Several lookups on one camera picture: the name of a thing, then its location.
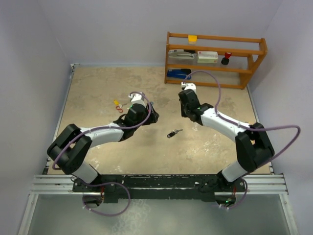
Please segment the silver key black tag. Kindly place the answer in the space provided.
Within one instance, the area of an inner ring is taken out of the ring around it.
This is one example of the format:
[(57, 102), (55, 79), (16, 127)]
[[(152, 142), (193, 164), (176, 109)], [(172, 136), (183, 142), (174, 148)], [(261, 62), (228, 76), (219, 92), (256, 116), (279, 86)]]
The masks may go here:
[(183, 129), (175, 129), (173, 132), (175, 133), (175, 134), (177, 134), (178, 132), (181, 132)]

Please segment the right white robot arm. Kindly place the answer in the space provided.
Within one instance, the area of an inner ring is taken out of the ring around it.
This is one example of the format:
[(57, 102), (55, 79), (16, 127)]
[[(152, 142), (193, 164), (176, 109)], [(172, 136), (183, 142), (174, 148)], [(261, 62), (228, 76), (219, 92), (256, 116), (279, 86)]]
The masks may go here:
[(200, 104), (192, 89), (179, 92), (179, 100), (182, 117), (189, 118), (201, 126), (210, 127), (235, 143), (237, 160), (217, 174), (220, 190), (230, 191), (237, 179), (254, 172), (274, 156), (274, 149), (267, 133), (257, 132), (257, 129), (263, 128), (260, 123), (240, 126), (234, 119), (231, 119), (230, 123), (225, 120), (229, 117), (218, 116), (212, 105)]

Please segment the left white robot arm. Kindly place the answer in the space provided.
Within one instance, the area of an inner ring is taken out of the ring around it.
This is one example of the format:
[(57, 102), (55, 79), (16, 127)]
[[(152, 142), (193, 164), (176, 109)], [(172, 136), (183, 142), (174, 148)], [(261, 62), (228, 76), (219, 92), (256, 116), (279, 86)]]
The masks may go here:
[(84, 187), (95, 192), (101, 181), (98, 171), (85, 161), (88, 151), (109, 142), (121, 142), (132, 137), (142, 125), (154, 124), (159, 114), (152, 104), (134, 104), (126, 114), (104, 126), (79, 128), (69, 124), (47, 149), (48, 156), (66, 175), (83, 180)]

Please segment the blue stapler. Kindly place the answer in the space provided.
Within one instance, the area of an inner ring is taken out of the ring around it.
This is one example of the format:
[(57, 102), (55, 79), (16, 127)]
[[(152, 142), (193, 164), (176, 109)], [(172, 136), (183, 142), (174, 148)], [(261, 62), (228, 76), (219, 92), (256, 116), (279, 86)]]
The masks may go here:
[(185, 79), (192, 71), (190, 69), (171, 69), (166, 76), (170, 78)]

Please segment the wooden shelf rack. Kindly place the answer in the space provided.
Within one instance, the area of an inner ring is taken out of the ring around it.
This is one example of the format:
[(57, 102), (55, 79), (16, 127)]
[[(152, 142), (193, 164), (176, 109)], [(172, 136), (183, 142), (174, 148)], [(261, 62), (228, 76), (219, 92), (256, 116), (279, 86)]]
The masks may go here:
[[(173, 44), (173, 39), (198, 40), (246, 43), (258, 45), (258, 49), (243, 49), (230, 47), (206, 47), (196, 44)], [(221, 84), (223, 88), (245, 89), (249, 81), (261, 65), (268, 53), (264, 38), (238, 38), (208, 35), (188, 35), (181, 33), (167, 33), (166, 59), (165, 59), (165, 84), (178, 84), (169, 75), (170, 70), (205, 70), (218, 72), (232, 72), (239, 76), (239, 84)]]

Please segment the white cardboard box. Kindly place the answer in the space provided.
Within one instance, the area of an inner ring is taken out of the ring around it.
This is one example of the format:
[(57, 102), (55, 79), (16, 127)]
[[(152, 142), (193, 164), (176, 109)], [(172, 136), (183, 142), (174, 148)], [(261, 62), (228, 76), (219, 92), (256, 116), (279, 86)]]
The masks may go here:
[(198, 63), (217, 63), (218, 53), (216, 51), (198, 51)]

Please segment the grey stapler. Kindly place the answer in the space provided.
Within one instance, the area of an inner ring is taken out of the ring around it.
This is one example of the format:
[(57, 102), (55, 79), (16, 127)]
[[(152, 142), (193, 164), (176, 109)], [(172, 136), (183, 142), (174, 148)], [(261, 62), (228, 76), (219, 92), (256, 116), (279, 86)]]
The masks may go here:
[(188, 51), (183, 49), (173, 49), (169, 50), (168, 57), (171, 59), (185, 59), (185, 60), (193, 60), (196, 57), (194, 51)]

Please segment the red black stamp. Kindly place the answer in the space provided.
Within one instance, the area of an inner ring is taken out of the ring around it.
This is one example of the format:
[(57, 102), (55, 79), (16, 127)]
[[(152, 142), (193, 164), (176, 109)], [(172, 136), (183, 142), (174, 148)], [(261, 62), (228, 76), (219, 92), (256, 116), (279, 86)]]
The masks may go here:
[(224, 58), (221, 60), (222, 65), (228, 65), (229, 64), (229, 58), (231, 57), (232, 53), (231, 52), (225, 52), (224, 53)]

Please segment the yellow lid jar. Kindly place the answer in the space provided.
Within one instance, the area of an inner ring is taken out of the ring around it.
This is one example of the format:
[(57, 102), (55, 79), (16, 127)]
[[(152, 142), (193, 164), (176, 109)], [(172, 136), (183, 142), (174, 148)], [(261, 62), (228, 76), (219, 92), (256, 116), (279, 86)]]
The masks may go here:
[(188, 44), (195, 45), (197, 43), (197, 35), (188, 35)]

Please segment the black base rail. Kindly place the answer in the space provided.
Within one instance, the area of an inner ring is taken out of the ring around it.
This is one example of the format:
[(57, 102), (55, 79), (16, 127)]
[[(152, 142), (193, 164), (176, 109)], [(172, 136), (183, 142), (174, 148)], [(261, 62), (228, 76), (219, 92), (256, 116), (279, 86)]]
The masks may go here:
[(92, 183), (73, 181), (73, 191), (99, 193), (103, 203), (120, 199), (200, 200), (203, 202), (234, 203), (235, 194), (245, 192), (247, 183), (239, 178), (229, 183), (221, 174), (194, 175), (99, 175)]

